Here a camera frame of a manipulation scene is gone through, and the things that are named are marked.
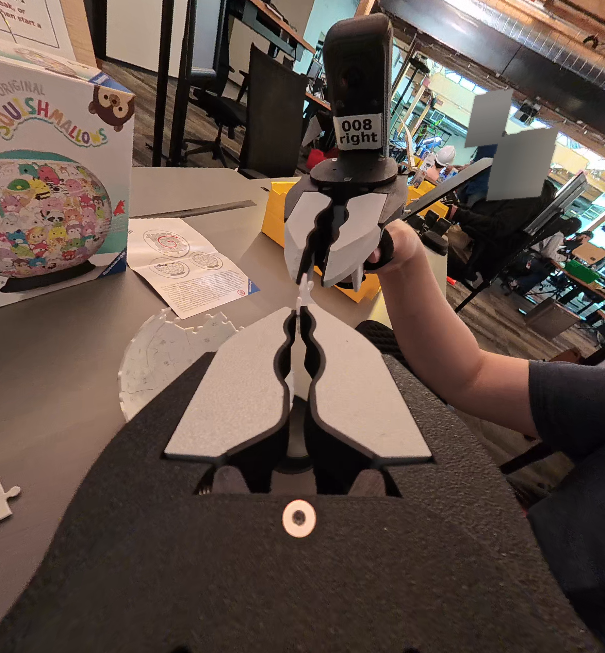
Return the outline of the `colourful puzzle box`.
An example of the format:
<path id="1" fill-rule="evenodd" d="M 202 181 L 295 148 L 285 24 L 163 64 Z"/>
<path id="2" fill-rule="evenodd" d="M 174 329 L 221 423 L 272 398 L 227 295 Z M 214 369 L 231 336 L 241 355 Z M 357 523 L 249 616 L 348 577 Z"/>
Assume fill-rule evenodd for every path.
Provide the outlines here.
<path id="1" fill-rule="evenodd" d="M 124 272 L 135 95 L 0 41 L 0 307 Z"/>

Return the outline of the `white instruction leaflet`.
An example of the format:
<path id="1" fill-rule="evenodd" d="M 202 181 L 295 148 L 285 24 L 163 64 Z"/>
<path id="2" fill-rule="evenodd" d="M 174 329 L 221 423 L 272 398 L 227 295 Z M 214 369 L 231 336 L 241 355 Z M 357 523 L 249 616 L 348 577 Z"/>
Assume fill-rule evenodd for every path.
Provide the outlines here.
<path id="1" fill-rule="evenodd" d="M 180 218 L 131 218 L 127 264 L 179 319 L 259 292 L 237 265 Z"/>

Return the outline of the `yellow plastic bin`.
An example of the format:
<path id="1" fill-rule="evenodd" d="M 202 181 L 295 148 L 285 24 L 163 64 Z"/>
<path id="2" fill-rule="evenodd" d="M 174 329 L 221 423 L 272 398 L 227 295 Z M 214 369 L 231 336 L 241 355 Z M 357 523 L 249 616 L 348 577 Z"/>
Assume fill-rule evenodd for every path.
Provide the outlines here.
<path id="1" fill-rule="evenodd" d="M 271 190 L 268 193 L 261 232 L 282 248 L 284 247 L 285 198 L 299 179 L 300 177 L 271 180 Z M 355 303 L 372 300 L 380 292 L 380 282 L 375 274 L 365 275 L 359 291 L 338 285 L 335 287 Z"/>
<path id="2" fill-rule="evenodd" d="M 449 213 L 449 208 L 442 200 L 452 192 L 451 190 L 441 190 L 441 187 L 433 187 L 428 192 L 421 193 L 419 189 L 412 185 L 407 186 L 406 189 L 408 200 L 406 209 L 411 214 L 424 216 L 428 211 L 433 211 L 439 217 L 446 217 Z"/>

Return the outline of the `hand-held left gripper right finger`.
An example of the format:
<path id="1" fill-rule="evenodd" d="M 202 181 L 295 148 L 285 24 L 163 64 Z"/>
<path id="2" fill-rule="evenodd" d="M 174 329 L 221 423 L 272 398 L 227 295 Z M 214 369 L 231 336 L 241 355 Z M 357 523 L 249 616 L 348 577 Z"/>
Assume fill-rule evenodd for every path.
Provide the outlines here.
<path id="1" fill-rule="evenodd" d="M 304 438 L 319 494 L 347 494 L 364 470 L 424 464 L 432 453 L 380 351 L 317 305 L 302 309 L 312 378 Z"/>

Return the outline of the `grey trash can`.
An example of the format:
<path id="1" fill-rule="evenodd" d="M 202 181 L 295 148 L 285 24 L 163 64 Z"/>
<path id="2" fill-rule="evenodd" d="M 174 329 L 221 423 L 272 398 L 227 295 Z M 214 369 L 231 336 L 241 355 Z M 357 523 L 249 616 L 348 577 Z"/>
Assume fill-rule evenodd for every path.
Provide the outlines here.
<path id="1" fill-rule="evenodd" d="M 558 301 L 547 298 L 534 306 L 525 316 L 525 324 L 547 340 L 554 340 L 568 329 L 582 322 L 582 318 Z"/>

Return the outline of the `person's right forearm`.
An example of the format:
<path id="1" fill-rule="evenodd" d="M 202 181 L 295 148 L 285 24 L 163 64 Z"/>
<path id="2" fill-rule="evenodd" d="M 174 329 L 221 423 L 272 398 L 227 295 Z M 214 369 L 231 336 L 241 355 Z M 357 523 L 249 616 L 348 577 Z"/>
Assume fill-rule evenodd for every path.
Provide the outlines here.
<path id="1" fill-rule="evenodd" d="M 538 436 L 530 410 L 529 362 L 479 347 L 441 293 L 425 253 L 380 285 L 398 345 L 429 389 L 472 417 Z"/>

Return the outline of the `black office chair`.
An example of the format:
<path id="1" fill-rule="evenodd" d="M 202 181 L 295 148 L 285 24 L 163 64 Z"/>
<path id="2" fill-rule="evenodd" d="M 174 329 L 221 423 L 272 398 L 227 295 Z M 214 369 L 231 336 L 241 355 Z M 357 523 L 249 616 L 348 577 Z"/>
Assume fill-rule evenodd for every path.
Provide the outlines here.
<path id="1" fill-rule="evenodd" d="M 251 45 L 241 175 L 258 179 L 295 174 L 306 90 L 304 76 Z"/>
<path id="2" fill-rule="evenodd" d="M 246 126 L 247 110 L 241 103 L 241 98 L 248 89 L 248 75 L 242 71 L 244 81 L 240 86 L 238 99 L 231 99 L 223 96 L 230 72 L 234 72 L 234 69 L 229 63 L 220 61 L 217 75 L 213 80 L 201 81 L 193 86 L 190 103 L 203 110 L 207 117 L 213 120 L 218 130 L 214 141 L 184 138 L 183 145 L 199 146 L 187 150 L 183 148 L 185 159 L 201 153 L 211 153 L 212 159 L 219 160 L 224 167 L 228 167 L 227 157 L 236 164 L 240 163 L 239 157 L 222 146 L 222 135 L 226 129 L 228 139 L 234 140 L 236 128 Z"/>

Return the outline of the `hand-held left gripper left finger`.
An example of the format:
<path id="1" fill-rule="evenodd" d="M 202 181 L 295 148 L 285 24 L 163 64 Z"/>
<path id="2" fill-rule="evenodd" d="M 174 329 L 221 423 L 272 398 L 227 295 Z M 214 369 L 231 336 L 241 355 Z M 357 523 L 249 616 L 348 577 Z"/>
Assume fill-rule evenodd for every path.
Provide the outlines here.
<path id="1" fill-rule="evenodd" d="M 169 459 L 233 466 L 251 492 L 270 492 L 289 443 L 291 346 L 297 314 L 283 307 L 238 331 L 212 358 L 169 440 Z"/>

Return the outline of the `person's right hand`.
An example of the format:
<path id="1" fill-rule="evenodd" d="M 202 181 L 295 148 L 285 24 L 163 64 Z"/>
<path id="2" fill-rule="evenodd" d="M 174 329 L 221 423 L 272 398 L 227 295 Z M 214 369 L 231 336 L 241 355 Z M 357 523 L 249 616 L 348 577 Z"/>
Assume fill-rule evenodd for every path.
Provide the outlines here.
<path id="1" fill-rule="evenodd" d="M 423 245 L 413 227 L 396 219 L 382 229 L 378 246 L 366 259 L 366 267 L 373 268 L 382 282 L 384 277 L 421 261 L 423 254 Z"/>

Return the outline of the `printed instruction poster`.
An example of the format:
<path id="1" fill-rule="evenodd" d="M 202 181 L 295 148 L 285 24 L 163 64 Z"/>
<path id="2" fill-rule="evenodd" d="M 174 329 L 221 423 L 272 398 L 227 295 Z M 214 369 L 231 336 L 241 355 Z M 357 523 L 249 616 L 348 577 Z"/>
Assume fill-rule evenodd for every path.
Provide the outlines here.
<path id="1" fill-rule="evenodd" d="M 60 1 L 0 1 L 0 42 L 76 58 Z"/>

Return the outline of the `green plastic bin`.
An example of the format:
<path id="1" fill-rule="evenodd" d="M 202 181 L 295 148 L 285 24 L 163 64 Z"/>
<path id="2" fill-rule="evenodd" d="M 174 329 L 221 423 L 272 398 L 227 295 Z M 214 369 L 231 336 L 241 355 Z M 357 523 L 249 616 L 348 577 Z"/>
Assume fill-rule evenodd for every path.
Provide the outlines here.
<path id="1" fill-rule="evenodd" d="M 591 284 L 596 282 L 601 276 L 592 268 L 583 265 L 575 260 L 567 261 L 563 265 L 565 272 L 570 274 L 573 278 L 578 279 L 580 282 Z"/>

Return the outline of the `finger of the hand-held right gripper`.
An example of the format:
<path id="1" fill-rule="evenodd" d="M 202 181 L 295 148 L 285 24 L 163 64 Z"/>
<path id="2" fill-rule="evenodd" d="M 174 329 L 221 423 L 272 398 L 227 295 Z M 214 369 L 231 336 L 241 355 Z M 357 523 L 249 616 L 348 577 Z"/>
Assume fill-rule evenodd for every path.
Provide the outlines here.
<path id="1" fill-rule="evenodd" d="M 323 287 L 331 287 L 346 278 L 355 287 L 361 286 L 364 264 L 380 242 L 379 220 L 385 203 L 384 194 L 365 194 L 347 201 L 347 219 L 329 247 Z"/>
<path id="2" fill-rule="evenodd" d="M 333 221 L 332 199 L 320 192 L 304 192 L 293 207 L 284 225 L 284 259 L 296 284 L 314 267 L 325 281 Z"/>

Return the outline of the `partly built puzzle ball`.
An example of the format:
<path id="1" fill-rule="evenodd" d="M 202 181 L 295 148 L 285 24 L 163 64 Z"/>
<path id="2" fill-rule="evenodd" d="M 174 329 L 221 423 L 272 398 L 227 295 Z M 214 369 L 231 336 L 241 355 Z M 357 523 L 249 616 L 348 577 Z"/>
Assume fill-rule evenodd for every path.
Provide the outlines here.
<path id="1" fill-rule="evenodd" d="M 151 316 L 130 341 L 119 367 L 119 405 L 126 422 L 238 331 L 221 312 L 205 314 L 198 327 L 182 326 L 171 308 Z"/>

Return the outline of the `single curved jigsaw piece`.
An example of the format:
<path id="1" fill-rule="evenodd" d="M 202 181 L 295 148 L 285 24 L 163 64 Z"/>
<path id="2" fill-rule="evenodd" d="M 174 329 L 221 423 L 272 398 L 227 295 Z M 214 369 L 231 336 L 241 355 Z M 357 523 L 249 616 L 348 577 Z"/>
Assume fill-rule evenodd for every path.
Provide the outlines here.
<path id="1" fill-rule="evenodd" d="M 303 273 L 300 283 L 298 284 L 297 301 L 295 305 L 296 325 L 295 337 L 291 346 L 290 362 L 291 369 L 287 381 L 294 398 L 302 401 L 308 401 L 308 393 L 312 378 L 305 367 L 305 357 L 307 354 L 306 322 L 303 316 L 303 308 L 309 304 L 314 304 L 311 292 L 314 287 L 313 275 Z"/>

